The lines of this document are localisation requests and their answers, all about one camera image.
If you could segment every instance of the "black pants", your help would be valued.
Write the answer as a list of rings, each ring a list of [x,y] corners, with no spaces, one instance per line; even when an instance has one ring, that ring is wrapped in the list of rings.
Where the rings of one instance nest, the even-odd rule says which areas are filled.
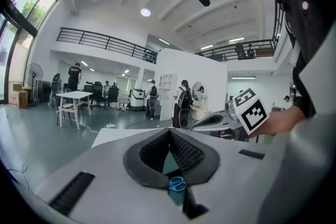
[[[155,109],[151,109],[149,107],[149,97],[147,99],[147,104],[146,104],[146,117],[149,119],[153,119],[154,118],[154,110]]]
[[[178,104],[174,106],[174,118],[173,118],[173,127],[181,128],[180,126],[180,107]]]
[[[73,92],[77,91],[77,87],[78,87],[77,83],[70,82],[70,83],[68,83],[68,85],[69,85],[69,89],[71,91],[73,91]]]

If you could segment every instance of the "floor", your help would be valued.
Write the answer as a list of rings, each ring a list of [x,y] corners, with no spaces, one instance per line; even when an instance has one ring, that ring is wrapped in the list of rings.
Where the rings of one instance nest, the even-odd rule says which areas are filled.
[[[56,123],[56,111],[47,104],[29,109],[0,106],[0,158],[8,169],[22,170],[22,165],[27,165],[24,175],[32,191],[55,170],[88,150],[96,132],[108,123],[115,124],[116,129],[150,129],[172,124],[170,120],[149,121],[144,111],[123,112],[113,108],[94,108],[91,116],[84,110],[80,123],[95,132],[83,126],[77,130],[74,120],[70,125],[68,119],[63,119],[62,128]],[[27,185],[21,173],[12,174],[21,184]]]

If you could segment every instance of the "table leg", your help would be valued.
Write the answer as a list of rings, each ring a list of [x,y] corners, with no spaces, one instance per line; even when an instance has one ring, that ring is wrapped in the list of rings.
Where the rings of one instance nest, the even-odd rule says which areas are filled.
[[[76,119],[77,129],[80,130],[79,123],[78,123],[78,107],[77,107],[77,104],[76,104],[76,99],[73,99],[73,107],[74,107],[74,111],[75,111],[75,119]]]
[[[88,96],[88,108],[89,108],[89,116],[91,116],[90,96]]]
[[[63,97],[61,97],[61,104],[59,106],[59,125],[62,127],[62,113],[63,113]]]

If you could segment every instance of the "white table top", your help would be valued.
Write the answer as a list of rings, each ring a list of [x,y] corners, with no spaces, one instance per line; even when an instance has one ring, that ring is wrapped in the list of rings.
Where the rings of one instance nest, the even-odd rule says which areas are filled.
[[[109,128],[102,128],[97,135],[94,143],[92,144],[92,147],[98,146],[103,143],[111,142],[114,140],[122,139],[128,136],[132,136],[135,134],[140,134],[143,132],[151,131],[151,130],[156,130],[159,128],[155,129],[109,129]]]
[[[65,97],[65,98],[81,99],[81,98],[87,97],[91,94],[92,94],[92,92],[74,91],[74,92],[57,93],[56,95],[61,96],[61,97]]]

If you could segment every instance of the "round ceiling light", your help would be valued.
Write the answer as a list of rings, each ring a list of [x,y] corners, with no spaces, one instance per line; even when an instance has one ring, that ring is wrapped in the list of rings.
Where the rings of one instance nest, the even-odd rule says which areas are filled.
[[[141,15],[145,17],[148,17],[151,15],[151,11],[147,8],[143,8],[140,12],[141,12]]]

